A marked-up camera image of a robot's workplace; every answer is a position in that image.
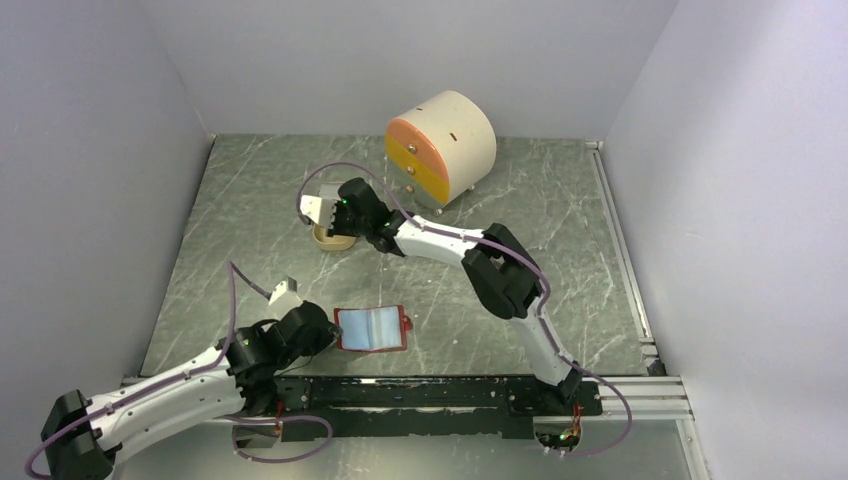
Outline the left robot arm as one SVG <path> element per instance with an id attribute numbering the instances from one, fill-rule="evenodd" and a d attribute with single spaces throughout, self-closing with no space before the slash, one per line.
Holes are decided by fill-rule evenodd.
<path id="1" fill-rule="evenodd" d="M 304 301 L 280 319 L 237 328 L 191 360 L 129 387 L 58 397 L 41 431 L 48 479 L 105 479 L 152 444 L 218 417 L 278 413 L 277 372 L 313 357 L 341 333 Z"/>

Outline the red leather card holder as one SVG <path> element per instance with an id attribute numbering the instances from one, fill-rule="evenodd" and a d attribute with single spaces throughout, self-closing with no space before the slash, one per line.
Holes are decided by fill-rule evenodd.
<path id="1" fill-rule="evenodd" d="M 334 321 L 341 329 L 337 347 L 357 353 L 404 351 L 407 349 L 407 334 L 413 328 L 401 305 L 336 308 Z"/>

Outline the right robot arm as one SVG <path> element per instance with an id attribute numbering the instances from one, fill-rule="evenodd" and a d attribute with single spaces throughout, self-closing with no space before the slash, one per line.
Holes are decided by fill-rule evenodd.
<path id="1" fill-rule="evenodd" d="M 335 199 L 300 206 L 330 235 L 364 238 L 381 253 L 461 268 L 482 306 L 512 325 L 541 384 L 542 406 L 562 414 L 576 403 L 583 374 L 551 324 L 538 264 L 506 226 L 460 229 L 391 209 L 362 178 L 344 182 Z"/>

